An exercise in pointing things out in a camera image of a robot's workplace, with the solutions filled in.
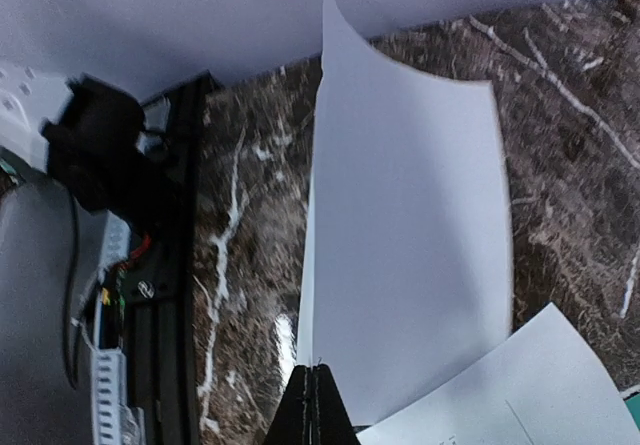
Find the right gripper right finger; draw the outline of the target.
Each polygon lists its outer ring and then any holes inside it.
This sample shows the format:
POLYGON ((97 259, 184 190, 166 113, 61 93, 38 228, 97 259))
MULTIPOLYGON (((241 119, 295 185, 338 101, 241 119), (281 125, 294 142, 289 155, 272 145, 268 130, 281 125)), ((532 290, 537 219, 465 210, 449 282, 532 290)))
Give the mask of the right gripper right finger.
POLYGON ((317 445, 359 445, 353 425, 330 368, 312 368, 312 443, 317 445))

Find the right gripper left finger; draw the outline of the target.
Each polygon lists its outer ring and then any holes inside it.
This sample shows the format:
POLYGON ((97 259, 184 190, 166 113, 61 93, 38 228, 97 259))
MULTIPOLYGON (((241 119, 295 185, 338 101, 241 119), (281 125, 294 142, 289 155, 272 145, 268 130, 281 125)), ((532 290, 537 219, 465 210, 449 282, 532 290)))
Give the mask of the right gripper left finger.
POLYGON ((312 371, 309 367, 294 367, 264 445, 309 445, 311 443, 312 371))

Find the printed paper sheet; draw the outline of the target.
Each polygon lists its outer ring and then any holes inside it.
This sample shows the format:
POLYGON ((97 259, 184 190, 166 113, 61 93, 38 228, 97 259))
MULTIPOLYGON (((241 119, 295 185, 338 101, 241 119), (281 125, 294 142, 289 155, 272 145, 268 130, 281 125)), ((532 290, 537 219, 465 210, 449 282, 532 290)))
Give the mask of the printed paper sheet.
POLYGON ((490 82, 419 71, 323 0, 313 138, 313 338, 373 425, 501 344, 511 215, 490 82))

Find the white paper sheet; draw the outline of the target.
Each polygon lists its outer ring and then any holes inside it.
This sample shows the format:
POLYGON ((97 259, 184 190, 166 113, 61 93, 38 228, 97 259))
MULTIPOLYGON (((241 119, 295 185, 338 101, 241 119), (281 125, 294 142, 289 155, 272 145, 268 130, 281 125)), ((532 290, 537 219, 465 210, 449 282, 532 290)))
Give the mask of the white paper sheet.
POLYGON ((597 355, 549 304, 468 369, 357 438, 363 444, 636 444, 639 429, 597 355))

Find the green plastic folder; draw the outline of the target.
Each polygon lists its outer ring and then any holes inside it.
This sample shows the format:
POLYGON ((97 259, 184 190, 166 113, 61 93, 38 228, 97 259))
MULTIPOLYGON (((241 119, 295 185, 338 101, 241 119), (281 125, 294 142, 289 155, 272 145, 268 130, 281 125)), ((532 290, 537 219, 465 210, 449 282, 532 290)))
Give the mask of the green plastic folder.
POLYGON ((630 412, 637 428, 640 428, 640 385, 634 385, 621 393, 628 411, 630 412))

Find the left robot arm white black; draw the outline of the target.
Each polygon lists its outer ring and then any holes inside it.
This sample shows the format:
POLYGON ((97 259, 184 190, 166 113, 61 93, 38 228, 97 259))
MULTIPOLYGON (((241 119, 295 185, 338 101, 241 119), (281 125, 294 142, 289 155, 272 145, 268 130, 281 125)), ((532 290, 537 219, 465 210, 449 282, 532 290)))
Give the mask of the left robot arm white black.
POLYGON ((85 210, 154 233, 177 214, 180 187, 139 150, 144 128, 133 96, 90 75, 1 65, 1 148, 65 185, 85 210))

